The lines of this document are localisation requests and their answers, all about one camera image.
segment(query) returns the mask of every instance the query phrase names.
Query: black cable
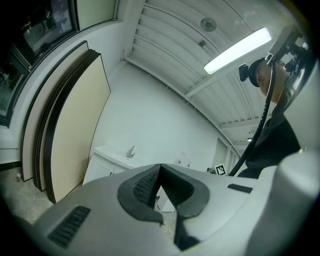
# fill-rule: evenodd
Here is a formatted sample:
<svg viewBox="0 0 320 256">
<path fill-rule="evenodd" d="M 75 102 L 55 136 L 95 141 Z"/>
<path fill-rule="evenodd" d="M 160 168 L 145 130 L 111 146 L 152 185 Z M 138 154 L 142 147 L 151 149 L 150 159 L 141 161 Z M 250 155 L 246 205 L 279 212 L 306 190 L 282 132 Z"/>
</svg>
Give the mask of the black cable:
<svg viewBox="0 0 320 256">
<path fill-rule="evenodd" d="M 266 95 L 264 109 L 263 109 L 262 117 L 259 122 L 258 128 L 256 129 L 256 132 L 255 132 L 251 142 L 249 143 L 249 145 L 246 147 L 245 151 L 243 152 L 243 155 L 240 157 L 239 161 L 233 167 L 232 171 L 228 174 L 228 176 L 235 176 L 237 171 L 240 169 L 240 167 L 244 164 L 245 160 L 248 158 L 249 154 L 251 153 L 251 150 L 254 148 L 254 146 L 260 136 L 260 133 L 265 125 L 270 102 L 271 102 L 272 95 L 274 92 L 275 83 L 276 83 L 276 63 L 272 62 L 271 63 L 271 80 L 270 80 L 269 90 Z"/>
</svg>

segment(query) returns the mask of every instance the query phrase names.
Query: ceiling light fixture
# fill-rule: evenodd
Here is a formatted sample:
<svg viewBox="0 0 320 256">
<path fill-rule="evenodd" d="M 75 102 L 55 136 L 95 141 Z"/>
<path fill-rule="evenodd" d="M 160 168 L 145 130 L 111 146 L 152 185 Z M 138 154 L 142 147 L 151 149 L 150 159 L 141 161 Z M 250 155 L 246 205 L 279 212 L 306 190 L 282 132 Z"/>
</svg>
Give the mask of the ceiling light fixture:
<svg viewBox="0 0 320 256">
<path fill-rule="evenodd" d="M 271 41 L 269 31 L 264 27 L 237 42 L 218 57 L 204 66 L 204 70 L 212 75 L 225 65 Z"/>
</svg>

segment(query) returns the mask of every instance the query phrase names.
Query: vent grille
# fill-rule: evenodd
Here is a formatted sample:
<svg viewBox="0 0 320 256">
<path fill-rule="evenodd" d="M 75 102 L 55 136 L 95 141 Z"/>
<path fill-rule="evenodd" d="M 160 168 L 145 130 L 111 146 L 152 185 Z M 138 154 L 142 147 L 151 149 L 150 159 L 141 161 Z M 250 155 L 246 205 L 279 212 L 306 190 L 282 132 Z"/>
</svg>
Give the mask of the vent grille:
<svg viewBox="0 0 320 256">
<path fill-rule="evenodd" d="M 90 211 L 91 209 L 84 206 L 77 206 L 48 235 L 48 238 L 58 246 L 67 248 Z"/>
</svg>

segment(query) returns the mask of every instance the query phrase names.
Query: floor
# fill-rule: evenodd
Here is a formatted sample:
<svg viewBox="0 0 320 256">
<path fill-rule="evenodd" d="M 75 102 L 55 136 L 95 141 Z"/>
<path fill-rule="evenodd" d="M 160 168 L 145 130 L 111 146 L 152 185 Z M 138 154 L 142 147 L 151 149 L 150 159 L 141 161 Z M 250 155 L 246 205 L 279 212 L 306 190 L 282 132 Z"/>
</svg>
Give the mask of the floor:
<svg viewBox="0 0 320 256">
<path fill-rule="evenodd" d="M 20 168 L 0 171 L 0 192 L 12 214 L 17 215 L 30 224 L 36 220 L 53 204 L 48 200 L 46 191 L 41 192 L 35 187 L 32 179 L 25 182 L 17 179 Z M 174 240 L 177 213 L 162 212 L 164 225 L 162 230 L 170 239 Z"/>
</svg>

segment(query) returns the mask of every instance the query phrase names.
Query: man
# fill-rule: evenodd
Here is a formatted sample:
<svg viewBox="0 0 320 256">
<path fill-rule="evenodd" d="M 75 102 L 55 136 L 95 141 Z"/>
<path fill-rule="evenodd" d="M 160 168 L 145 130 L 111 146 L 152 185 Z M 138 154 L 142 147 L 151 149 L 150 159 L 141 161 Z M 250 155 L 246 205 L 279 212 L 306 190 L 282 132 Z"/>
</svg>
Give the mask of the man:
<svg viewBox="0 0 320 256">
<path fill-rule="evenodd" d="M 249 68 L 249 79 L 267 96 L 271 68 L 264 58 L 252 63 Z M 275 84 L 271 98 L 276 107 L 271 118 L 265 122 L 259 139 L 245 161 L 247 169 L 238 177 L 257 179 L 264 168 L 278 165 L 283 158 L 300 149 L 297 138 L 284 116 L 284 108 L 290 98 L 289 88 L 286 86 L 288 79 L 289 74 L 283 69 L 283 63 L 276 63 Z"/>
</svg>

